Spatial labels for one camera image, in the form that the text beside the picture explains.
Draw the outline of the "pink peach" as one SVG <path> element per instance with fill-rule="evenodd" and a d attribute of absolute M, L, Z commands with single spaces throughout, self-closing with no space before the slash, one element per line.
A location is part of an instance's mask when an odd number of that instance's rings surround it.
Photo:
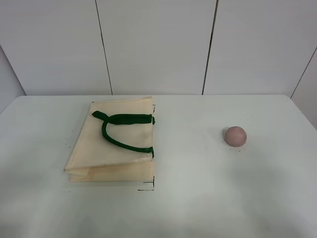
<path fill-rule="evenodd" d="M 231 147 L 241 147 L 247 142 L 246 131 L 239 126 L 226 127 L 222 130 L 222 137 Z"/>

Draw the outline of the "cream linen bag green handles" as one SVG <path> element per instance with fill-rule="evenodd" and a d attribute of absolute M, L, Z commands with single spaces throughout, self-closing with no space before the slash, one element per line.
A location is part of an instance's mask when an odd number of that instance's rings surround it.
<path fill-rule="evenodd" d="M 152 97 L 92 102 L 64 168 L 71 182 L 154 178 Z"/>

